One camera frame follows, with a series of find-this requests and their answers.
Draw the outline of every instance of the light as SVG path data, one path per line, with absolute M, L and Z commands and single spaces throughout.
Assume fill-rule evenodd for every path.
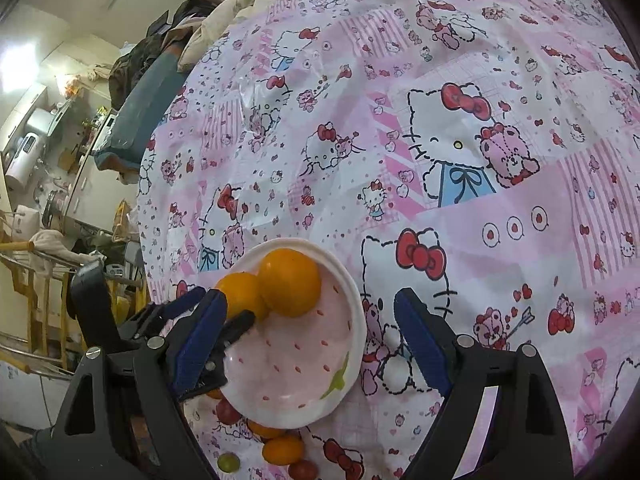
M 9 47 L 0 60 L 0 76 L 5 93 L 31 86 L 38 76 L 36 46 L 28 43 Z

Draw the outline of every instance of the orange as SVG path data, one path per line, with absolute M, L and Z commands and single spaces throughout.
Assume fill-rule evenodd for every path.
M 267 307 L 281 316 L 302 316 L 320 299 L 318 264 L 293 249 L 267 254 L 260 262 L 258 281 Z
M 273 465 L 295 464 L 302 459 L 305 444 L 295 435 L 283 435 L 262 447 L 262 457 Z
M 220 391 L 220 388 L 216 388 L 215 390 L 211 390 L 210 392 L 207 392 L 207 395 L 212 399 L 216 399 L 216 400 L 222 400 L 225 398 L 225 396 Z
M 253 431 L 257 436 L 261 436 L 262 438 L 267 440 L 269 440 L 270 438 L 276 438 L 277 436 L 282 436 L 285 433 L 285 430 L 278 430 L 277 428 L 267 428 L 266 426 L 261 426 L 260 424 L 252 420 L 248 420 L 246 424 L 249 429 Z
M 243 310 L 251 310 L 256 321 L 267 317 L 269 310 L 260 295 L 258 278 L 248 272 L 233 272 L 222 278 L 216 289 L 226 296 L 226 318 L 231 319 Z

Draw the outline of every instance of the screw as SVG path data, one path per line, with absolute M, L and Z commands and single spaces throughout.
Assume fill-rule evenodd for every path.
M 536 351 L 536 347 L 530 344 L 524 344 L 522 345 L 522 353 L 524 355 L 526 355 L 527 357 L 533 357 L 535 356 L 538 352 Z
M 84 355 L 86 355 L 89 359 L 95 359 L 98 357 L 98 355 L 100 355 L 100 352 L 101 352 L 100 347 L 92 346 L 86 351 L 86 354 Z
M 456 338 L 456 341 L 460 346 L 462 346 L 462 348 L 471 348 L 474 345 L 474 339 L 467 334 L 459 335 Z
M 164 337 L 161 337 L 159 335 L 153 336 L 149 341 L 146 342 L 146 345 L 153 350 L 162 348 L 163 344 L 164 344 Z

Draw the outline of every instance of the bedsheet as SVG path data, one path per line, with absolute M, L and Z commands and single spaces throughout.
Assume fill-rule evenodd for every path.
M 639 376 L 639 82 L 597 0 L 276 0 L 210 46 L 147 147 L 152 298 L 308 238 L 368 327 L 360 381 L 300 429 L 321 478 L 399 478 L 438 413 L 394 322 L 404 286 L 484 346 L 539 349 L 578 470 Z M 223 478 L 287 477 L 214 406 L 185 413 L 213 464 L 240 457 Z

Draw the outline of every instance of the pink bedsheet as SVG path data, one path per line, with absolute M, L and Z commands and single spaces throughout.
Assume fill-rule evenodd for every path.
M 639 81 L 597 0 L 277 0 L 211 46 L 146 150 L 152 297 L 308 238 L 369 329 L 360 382 L 300 430 L 322 478 L 399 477 L 438 413 L 395 326 L 404 286 L 482 345 L 540 350 L 577 470 L 639 375 Z M 212 463 L 286 478 L 214 405 L 185 406 Z

